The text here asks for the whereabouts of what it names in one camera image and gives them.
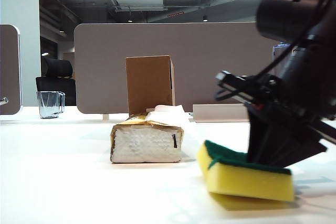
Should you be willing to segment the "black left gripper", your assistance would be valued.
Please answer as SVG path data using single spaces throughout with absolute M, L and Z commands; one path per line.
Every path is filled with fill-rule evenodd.
M 296 47 L 273 86 L 277 98 L 292 109 L 302 109 L 317 117 L 335 119 L 335 25 L 315 24 L 304 37 L 299 26 L 271 28 L 259 26 L 267 38 L 286 41 Z M 250 134 L 247 162 L 287 167 L 327 148 L 313 130 L 272 129 L 267 117 L 247 106 Z

